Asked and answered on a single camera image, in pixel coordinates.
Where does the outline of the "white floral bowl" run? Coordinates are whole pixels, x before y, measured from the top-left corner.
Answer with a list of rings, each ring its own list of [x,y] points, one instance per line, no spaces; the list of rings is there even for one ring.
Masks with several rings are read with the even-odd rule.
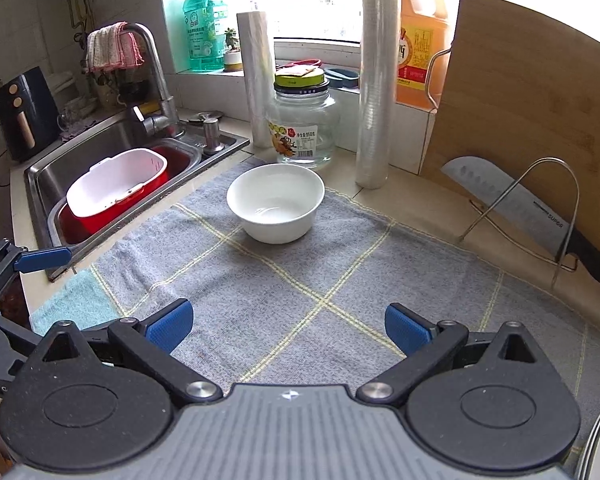
[[[325,185],[316,172],[287,164],[254,167],[237,177],[226,193],[227,206],[244,231],[269,245],[305,236],[324,197]]]

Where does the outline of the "teal towel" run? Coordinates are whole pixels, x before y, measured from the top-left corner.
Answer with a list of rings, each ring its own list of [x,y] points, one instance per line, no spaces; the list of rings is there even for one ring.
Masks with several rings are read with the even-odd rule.
[[[102,280],[92,269],[80,271],[31,314],[32,330],[43,336],[54,323],[69,320],[81,330],[96,326],[123,313],[114,303]]]

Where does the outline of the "red white colander basin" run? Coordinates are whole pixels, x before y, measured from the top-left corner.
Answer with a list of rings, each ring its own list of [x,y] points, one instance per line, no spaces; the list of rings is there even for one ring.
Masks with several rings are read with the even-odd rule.
[[[101,160],[68,189],[57,215],[59,235],[68,244],[83,242],[198,160],[197,153],[167,145],[132,148]]]

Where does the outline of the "black air fryer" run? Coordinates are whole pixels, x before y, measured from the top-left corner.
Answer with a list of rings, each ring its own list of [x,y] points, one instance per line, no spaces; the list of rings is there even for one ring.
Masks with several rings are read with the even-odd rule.
[[[60,137],[58,109],[35,66],[0,87],[0,124],[10,157],[25,162]]]

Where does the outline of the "sink soap dispenser knob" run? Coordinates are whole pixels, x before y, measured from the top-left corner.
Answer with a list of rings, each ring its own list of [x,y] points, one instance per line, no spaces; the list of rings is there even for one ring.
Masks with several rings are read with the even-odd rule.
[[[204,133],[204,154],[212,156],[223,151],[224,145],[220,139],[220,120],[223,118],[223,113],[219,110],[207,110],[206,112],[198,113],[194,118],[187,119],[189,125],[202,128]]]

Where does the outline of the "steel sink faucet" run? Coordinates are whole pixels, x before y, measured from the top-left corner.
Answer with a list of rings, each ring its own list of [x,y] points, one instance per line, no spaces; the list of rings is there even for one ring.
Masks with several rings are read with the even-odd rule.
[[[159,115],[145,117],[136,106],[134,107],[134,114],[148,136],[177,138],[182,133],[182,130],[180,128],[180,121],[178,120],[174,96],[172,96],[166,84],[166,77],[163,73],[155,38],[152,36],[151,31],[140,23],[126,23],[123,30],[140,36],[145,44],[150,68],[150,84],[155,92],[157,92],[160,110]]]

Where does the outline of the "pink dishcloth on faucet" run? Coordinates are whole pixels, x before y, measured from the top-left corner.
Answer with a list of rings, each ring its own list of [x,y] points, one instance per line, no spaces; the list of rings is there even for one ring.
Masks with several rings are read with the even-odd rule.
[[[89,73],[130,70],[144,64],[135,36],[117,22],[94,30],[86,40],[86,69]]]

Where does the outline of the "tall plastic wrap roll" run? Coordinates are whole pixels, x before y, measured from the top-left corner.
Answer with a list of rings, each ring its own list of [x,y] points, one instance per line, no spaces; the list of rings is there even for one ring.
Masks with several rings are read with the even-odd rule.
[[[355,181],[381,188],[388,179],[396,102],[401,0],[362,0],[360,104]]]

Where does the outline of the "glass jar with yellow lid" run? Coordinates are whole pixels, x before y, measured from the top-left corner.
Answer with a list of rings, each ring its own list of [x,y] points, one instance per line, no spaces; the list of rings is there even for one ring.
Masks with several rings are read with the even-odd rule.
[[[302,64],[281,67],[273,89],[265,118],[277,161],[309,169],[326,166],[335,148],[340,111],[324,70]]]

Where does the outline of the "blue lid on sill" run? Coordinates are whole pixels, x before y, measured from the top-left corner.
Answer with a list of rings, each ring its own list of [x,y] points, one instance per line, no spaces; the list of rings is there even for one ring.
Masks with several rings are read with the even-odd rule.
[[[342,67],[327,67],[324,69],[326,78],[332,88],[356,89],[360,84],[360,74],[356,70]]]

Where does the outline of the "bamboo cutting board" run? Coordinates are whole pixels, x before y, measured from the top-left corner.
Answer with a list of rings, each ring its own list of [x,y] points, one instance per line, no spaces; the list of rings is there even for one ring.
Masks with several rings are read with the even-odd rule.
[[[554,156],[573,170],[527,186],[600,250],[600,42],[506,0],[460,0],[441,103],[420,173],[483,157],[513,177]]]

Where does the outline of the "small potted plant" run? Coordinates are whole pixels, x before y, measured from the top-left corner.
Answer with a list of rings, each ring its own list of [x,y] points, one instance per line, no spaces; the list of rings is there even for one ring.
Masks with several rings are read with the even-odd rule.
[[[242,50],[240,50],[240,43],[237,30],[234,28],[228,28],[224,32],[224,35],[224,70],[227,73],[240,72],[242,70]]]

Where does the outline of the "orange oil jug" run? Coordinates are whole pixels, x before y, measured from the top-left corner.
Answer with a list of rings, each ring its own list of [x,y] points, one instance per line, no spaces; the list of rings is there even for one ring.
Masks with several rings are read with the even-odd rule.
[[[419,108],[432,107],[427,93],[439,99],[446,62],[431,59],[451,44],[445,0],[401,0],[396,100]]]

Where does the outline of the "green dish soap bottle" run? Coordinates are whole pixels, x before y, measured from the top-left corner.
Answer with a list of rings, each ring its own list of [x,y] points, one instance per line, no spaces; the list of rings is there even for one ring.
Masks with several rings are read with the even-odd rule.
[[[185,0],[188,67],[194,73],[222,70],[226,4],[223,0]]]

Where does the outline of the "short plastic wrap roll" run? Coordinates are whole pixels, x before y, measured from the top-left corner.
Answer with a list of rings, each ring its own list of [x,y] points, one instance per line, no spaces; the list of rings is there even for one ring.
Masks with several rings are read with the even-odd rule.
[[[266,111],[274,96],[274,42],[263,11],[236,15],[242,49],[242,71],[246,89],[252,143],[256,148],[272,146]]]

